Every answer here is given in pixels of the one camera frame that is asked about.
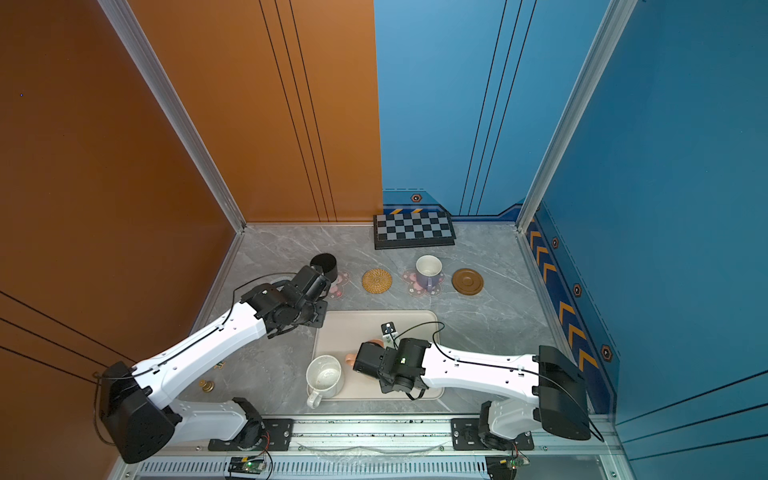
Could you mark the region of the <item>brown wooden coaster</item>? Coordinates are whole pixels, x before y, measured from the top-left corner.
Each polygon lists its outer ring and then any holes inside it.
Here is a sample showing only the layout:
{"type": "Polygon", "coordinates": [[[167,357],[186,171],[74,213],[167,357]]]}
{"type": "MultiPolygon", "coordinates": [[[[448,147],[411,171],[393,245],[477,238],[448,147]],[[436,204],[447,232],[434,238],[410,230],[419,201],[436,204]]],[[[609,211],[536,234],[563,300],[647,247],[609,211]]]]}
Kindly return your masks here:
{"type": "Polygon", "coordinates": [[[484,278],[476,270],[462,268],[456,270],[451,278],[454,289],[465,296],[479,294],[484,288],[484,278]]]}

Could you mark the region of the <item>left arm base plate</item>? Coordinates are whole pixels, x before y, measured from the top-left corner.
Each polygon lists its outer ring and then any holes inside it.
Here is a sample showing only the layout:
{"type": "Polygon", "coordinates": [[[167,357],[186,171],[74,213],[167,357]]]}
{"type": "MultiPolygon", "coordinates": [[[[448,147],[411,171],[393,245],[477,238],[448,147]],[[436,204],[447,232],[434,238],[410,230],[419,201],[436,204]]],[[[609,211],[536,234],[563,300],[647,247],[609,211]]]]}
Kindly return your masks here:
{"type": "Polygon", "coordinates": [[[273,418],[248,420],[232,440],[211,439],[207,449],[212,452],[284,452],[289,449],[294,420],[273,418]]]}

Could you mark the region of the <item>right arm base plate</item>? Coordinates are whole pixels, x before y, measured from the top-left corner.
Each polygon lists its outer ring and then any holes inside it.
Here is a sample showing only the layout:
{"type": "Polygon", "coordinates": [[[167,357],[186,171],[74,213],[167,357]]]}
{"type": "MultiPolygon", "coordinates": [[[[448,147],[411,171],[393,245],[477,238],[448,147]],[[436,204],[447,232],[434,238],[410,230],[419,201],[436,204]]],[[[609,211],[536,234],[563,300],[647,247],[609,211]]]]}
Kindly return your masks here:
{"type": "Polygon", "coordinates": [[[453,418],[450,420],[450,428],[453,449],[456,451],[532,451],[535,448],[530,432],[514,439],[502,438],[493,434],[479,418],[453,418]]]}

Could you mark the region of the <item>pink flower coaster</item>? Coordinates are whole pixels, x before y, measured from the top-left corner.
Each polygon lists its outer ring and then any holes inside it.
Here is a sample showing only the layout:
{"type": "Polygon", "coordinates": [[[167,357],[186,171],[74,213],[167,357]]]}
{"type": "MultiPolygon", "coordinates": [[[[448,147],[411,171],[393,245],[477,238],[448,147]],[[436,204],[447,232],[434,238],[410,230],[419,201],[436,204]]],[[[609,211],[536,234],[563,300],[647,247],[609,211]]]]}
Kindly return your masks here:
{"type": "Polygon", "coordinates": [[[336,280],[331,284],[329,289],[329,299],[340,299],[344,295],[344,286],[349,282],[349,274],[347,272],[339,272],[336,280]]]}
{"type": "Polygon", "coordinates": [[[401,279],[408,285],[408,293],[414,297],[431,297],[441,293],[442,284],[445,280],[445,274],[440,273],[437,276],[437,284],[432,290],[424,289],[417,281],[417,271],[414,269],[406,270],[401,274],[401,279]]]}

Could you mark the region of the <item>lavender mug white inside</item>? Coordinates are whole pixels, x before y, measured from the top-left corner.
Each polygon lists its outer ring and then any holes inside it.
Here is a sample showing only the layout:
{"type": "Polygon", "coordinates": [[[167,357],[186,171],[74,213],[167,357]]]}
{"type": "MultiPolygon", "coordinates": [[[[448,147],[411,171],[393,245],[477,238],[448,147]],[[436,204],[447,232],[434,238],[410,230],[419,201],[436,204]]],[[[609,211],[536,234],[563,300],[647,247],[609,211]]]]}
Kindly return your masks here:
{"type": "Polygon", "coordinates": [[[442,278],[441,260],[434,255],[422,255],[417,259],[415,268],[417,285],[427,292],[434,292],[442,278]]]}

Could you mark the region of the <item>black mug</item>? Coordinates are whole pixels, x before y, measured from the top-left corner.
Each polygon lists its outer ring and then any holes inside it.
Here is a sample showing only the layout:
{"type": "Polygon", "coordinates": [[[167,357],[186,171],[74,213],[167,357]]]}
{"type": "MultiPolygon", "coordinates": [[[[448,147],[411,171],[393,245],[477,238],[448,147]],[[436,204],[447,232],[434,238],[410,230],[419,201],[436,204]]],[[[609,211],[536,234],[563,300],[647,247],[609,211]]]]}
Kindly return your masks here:
{"type": "Polygon", "coordinates": [[[310,266],[322,273],[331,283],[335,282],[338,278],[337,259],[330,253],[315,255],[310,261],[310,266]]]}

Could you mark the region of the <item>woven rattan coaster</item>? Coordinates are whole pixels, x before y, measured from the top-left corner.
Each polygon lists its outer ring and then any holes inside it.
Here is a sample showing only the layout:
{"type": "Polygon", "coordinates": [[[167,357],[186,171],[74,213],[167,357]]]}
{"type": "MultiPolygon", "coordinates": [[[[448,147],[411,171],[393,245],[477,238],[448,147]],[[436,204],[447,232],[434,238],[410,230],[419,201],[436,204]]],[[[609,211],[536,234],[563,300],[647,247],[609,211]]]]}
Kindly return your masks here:
{"type": "Polygon", "coordinates": [[[387,292],[393,283],[392,275],[384,269],[371,269],[362,276],[363,289],[371,294],[383,294],[387,292]]]}

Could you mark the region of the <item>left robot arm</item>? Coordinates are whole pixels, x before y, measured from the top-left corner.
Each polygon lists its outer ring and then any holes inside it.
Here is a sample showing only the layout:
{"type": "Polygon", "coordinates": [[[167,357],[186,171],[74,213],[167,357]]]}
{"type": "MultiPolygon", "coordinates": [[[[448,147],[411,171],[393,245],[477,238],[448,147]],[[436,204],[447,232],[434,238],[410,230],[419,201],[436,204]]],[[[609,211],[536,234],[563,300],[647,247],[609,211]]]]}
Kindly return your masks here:
{"type": "Polygon", "coordinates": [[[240,348],[300,326],[319,328],[331,280],[303,270],[291,280],[256,286],[211,324],[152,358],[129,367],[118,362],[99,378],[97,416],[128,464],[168,445],[211,440],[235,450],[260,447],[258,410],[245,398],[184,402],[178,396],[240,348]]]}

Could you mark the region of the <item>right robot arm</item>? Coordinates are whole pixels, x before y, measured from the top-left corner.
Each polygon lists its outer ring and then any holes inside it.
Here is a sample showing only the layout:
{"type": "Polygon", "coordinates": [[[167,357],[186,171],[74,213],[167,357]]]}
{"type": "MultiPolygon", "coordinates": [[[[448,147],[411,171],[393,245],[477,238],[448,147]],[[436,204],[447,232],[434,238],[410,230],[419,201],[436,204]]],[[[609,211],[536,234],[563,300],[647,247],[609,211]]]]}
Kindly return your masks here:
{"type": "Polygon", "coordinates": [[[510,450],[513,440],[538,429],[574,441],[603,439],[588,413],[584,374],[555,347],[498,356],[406,338],[396,347],[364,342],[349,359],[384,394],[459,388],[497,395],[479,415],[478,436],[490,449],[510,450]]]}

